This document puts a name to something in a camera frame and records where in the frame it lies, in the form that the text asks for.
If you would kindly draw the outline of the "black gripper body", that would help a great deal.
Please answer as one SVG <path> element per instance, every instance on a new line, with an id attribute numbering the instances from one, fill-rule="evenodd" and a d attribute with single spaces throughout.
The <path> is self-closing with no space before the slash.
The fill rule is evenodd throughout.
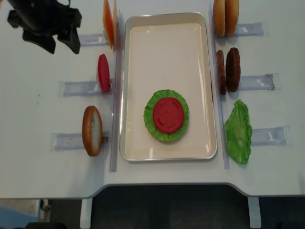
<path id="1" fill-rule="evenodd" d="M 56 0 L 10 0 L 8 23 L 35 35 L 55 35 L 81 25 L 81 13 Z"/>

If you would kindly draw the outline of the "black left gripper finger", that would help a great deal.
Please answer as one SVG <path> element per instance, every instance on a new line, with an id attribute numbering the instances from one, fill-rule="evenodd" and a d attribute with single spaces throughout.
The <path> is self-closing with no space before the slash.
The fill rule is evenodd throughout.
<path id="1" fill-rule="evenodd" d="M 66 44 L 73 53 L 79 54 L 80 51 L 80 40 L 77 33 L 77 29 L 74 25 L 69 25 L 61 29 L 61 31 L 58 34 L 57 39 Z"/>

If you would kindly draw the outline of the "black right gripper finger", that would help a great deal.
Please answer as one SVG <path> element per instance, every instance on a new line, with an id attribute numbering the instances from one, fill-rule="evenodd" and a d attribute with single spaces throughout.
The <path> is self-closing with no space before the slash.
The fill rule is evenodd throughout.
<path id="1" fill-rule="evenodd" d="M 51 54 L 55 52 L 56 42 L 52 36 L 39 36 L 30 31 L 23 30 L 22 38 L 24 41 L 36 44 Z"/>

